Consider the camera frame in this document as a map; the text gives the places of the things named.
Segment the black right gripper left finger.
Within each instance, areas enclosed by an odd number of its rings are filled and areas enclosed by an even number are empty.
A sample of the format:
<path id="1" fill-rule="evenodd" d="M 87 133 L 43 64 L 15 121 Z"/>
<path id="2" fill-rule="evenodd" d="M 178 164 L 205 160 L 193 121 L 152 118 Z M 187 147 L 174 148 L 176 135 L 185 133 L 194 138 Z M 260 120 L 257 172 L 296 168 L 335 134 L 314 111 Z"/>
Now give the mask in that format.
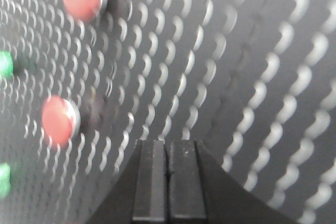
<path id="1" fill-rule="evenodd" d="M 166 220 L 166 151 L 162 141 L 142 142 L 132 221 Z"/>

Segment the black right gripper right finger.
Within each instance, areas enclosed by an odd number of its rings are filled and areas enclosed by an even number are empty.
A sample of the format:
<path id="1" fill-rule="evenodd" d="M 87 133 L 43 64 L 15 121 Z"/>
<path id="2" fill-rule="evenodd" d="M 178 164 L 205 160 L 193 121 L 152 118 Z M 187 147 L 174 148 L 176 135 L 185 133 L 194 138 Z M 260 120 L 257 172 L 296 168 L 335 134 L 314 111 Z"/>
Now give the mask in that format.
<path id="1" fill-rule="evenodd" d="M 169 154 L 169 216 L 171 221 L 206 221 L 195 144 L 176 140 Z"/>

